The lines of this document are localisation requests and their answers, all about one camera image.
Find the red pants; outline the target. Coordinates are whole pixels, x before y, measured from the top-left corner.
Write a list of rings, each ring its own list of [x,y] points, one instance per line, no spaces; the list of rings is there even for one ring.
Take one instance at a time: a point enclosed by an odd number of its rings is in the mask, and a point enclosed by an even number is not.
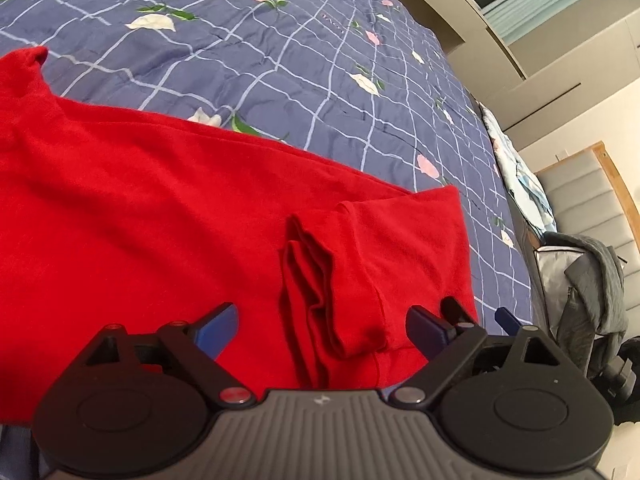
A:
[[[289,146],[60,98],[47,50],[1,60],[1,419],[25,425],[105,325],[231,302],[219,364],[256,394],[369,389],[424,362],[418,304],[476,312],[451,185],[413,193]]]

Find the grey white bag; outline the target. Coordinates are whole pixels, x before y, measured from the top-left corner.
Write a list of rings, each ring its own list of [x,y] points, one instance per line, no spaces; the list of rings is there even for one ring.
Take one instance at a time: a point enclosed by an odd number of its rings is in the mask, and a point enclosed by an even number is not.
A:
[[[588,374],[593,345],[593,325],[565,271],[585,255],[573,247],[544,246],[534,252],[544,297],[548,333],[565,355]]]

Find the grey jacket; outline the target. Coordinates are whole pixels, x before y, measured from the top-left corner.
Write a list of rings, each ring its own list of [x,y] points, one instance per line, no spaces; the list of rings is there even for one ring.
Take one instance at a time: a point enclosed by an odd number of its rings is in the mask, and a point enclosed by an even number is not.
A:
[[[585,252],[565,274],[582,297],[593,325],[586,376],[595,378],[616,358],[628,328],[622,263],[613,247],[589,236],[545,232],[541,242],[544,246],[573,247]]]

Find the light blue folded bedding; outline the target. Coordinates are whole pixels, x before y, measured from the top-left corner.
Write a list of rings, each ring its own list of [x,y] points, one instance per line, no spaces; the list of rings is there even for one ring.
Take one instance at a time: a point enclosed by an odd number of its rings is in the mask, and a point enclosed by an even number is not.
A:
[[[478,107],[494,148],[502,180],[522,217],[538,235],[556,232],[558,226],[552,207],[536,174],[518,154],[511,139],[500,128],[492,111],[482,103],[478,104]]]

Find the wooden padded headboard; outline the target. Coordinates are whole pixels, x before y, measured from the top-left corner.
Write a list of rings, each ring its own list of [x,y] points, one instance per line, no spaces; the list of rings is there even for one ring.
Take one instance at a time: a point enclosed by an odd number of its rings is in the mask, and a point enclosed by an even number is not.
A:
[[[603,142],[537,172],[558,230],[600,240],[623,260],[625,278],[639,279],[639,209]]]

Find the beige window cabinet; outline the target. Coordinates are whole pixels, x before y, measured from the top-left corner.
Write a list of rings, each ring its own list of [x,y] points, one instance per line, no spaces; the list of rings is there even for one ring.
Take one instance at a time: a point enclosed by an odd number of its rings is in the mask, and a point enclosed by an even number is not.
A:
[[[579,0],[514,44],[483,8],[495,0],[399,0],[430,28],[456,75],[526,148],[639,77],[639,0]]]

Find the blue floral checked quilt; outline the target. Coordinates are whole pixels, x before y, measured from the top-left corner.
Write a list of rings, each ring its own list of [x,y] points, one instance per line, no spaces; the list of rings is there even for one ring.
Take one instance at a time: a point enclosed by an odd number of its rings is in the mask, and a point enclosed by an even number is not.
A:
[[[533,317],[482,113],[399,0],[1,0],[59,96],[240,128],[390,183],[461,195],[480,320]]]

